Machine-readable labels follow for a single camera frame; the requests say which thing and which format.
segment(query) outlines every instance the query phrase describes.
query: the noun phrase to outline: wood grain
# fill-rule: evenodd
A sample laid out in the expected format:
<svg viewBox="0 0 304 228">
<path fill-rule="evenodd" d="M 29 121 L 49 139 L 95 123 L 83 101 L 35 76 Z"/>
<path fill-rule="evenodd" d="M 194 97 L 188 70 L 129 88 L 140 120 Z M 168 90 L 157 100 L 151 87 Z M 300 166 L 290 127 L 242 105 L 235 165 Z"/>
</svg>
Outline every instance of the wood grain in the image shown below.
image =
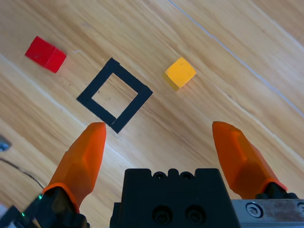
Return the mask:
<svg viewBox="0 0 304 228">
<path fill-rule="evenodd" d="M 301 0 L 252 0 L 294 39 L 304 45 L 304 5 Z"/>
<path fill-rule="evenodd" d="M 42 184 L 86 126 L 100 121 L 76 98 L 111 57 L 153 91 L 119 134 L 108 127 L 96 187 L 81 206 L 93 227 L 108 226 L 127 168 L 220 169 L 213 121 L 240 128 L 280 181 L 304 197 L 304 118 L 278 93 L 304 111 L 303 48 L 251 1 L 173 3 L 217 40 L 167 0 L 1 1 L 0 133 L 13 146 L 0 156 Z M 35 36 L 67 53 L 57 74 L 24 56 Z M 197 75 L 175 92 L 162 74 L 180 56 Z M 114 77 L 107 83 L 95 99 L 118 114 L 134 94 Z M 5 164 L 0 173 L 6 206 L 23 209 L 41 191 Z"/>
</svg>

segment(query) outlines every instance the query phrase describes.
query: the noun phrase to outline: screw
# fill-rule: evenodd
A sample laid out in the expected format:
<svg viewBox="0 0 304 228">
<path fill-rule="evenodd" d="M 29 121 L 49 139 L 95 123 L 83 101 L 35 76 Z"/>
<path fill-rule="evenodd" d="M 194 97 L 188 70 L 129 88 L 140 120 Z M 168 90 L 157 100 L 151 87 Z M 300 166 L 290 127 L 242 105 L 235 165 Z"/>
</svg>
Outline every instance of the screw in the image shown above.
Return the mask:
<svg viewBox="0 0 304 228">
<path fill-rule="evenodd" d="M 255 217 L 255 218 L 260 218 L 263 216 L 263 210 L 261 209 L 261 207 L 259 205 L 257 205 L 256 203 L 249 203 L 246 205 L 246 210 L 247 212 Z"/>
<path fill-rule="evenodd" d="M 300 209 L 300 211 L 304 214 L 304 203 L 298 203 L 298 208 Z"/>
<path fill-rule="evenodd" d="M 156 172 L 156 173 L 154 173 L 153 177 L 158 180 L 162 180 L 162 179 L 165 179 L 167 176 L 163 172 Z"/>
<path fill-rule="evenodd" d="M 164 205 L 157 206 L 152 213 L 152 219 L 159 226 L 166 226 L 172 221 L 172 211 Z"/>
<path fill-rule="evenodd" d="M 205 221 L 204 209 L 199 205 L 191 205 L 186 209 L 187 220 L 195 226 L 200 226 Z"/>
</svg>

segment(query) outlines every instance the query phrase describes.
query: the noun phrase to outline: black tape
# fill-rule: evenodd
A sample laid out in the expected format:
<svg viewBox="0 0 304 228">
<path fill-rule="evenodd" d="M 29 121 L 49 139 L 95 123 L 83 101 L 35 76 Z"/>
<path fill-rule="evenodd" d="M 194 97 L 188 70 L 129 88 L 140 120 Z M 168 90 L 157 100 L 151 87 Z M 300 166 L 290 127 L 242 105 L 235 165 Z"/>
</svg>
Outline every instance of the black tape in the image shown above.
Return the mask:
<svg viewBox="0 0 304 228">
<path fill-rule="evenodd" d="M 117 119 L 92 99 L 94 94 L 106 82 L 111 74 L 118 76 L 129 87 L 138 93 Z M 87 88 L 85 88 L 85 90 L 79 95 L 77 100 L 92 113 L 102 119 L 116 133 L 119 133 L 122 128 L 129 122 L 129 120 L 135 115 L 135 113 L 141 108 L 141 106 L 149 99 L 152 93 L 153 92 L 146 85 L 141 83 L 136 77 L 124 69 L 117 61 L 111 58 L 106 63 L 104 68 L 91 81 Z"/>
</svg>

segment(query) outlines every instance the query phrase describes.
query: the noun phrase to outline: red cube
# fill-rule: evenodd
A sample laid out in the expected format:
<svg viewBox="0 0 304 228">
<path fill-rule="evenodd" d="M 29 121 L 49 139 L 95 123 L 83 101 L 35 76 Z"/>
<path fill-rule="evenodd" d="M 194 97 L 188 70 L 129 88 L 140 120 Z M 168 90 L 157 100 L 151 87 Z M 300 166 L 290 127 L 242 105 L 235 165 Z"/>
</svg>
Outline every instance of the red cube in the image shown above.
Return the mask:
<svg viewBox="0 0 304 228">
<path fill-rule="evenodd" d="M 40 37 L 35 37 L 25 55 L 54 73 L 59 70 L 67 57 L 64 52 Z"/>
</svg>

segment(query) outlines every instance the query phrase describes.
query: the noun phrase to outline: wooden block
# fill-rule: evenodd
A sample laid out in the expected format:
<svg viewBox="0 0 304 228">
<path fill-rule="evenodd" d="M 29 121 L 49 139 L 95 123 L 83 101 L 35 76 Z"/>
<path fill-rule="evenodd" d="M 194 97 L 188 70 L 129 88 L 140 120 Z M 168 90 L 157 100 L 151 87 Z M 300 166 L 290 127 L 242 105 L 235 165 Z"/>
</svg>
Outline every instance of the wooden block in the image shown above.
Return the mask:
<svg viewBox="0 0 304 228">
<path fill-rule="evenodd" d="M 180 57 L 175 63 L 169 67 L 165 73 L 164 78 L 169 85 L 177 91 L 182 88 L 193 76 L 196 75 L 196 71 L 191 64 Z"/>
</svg>

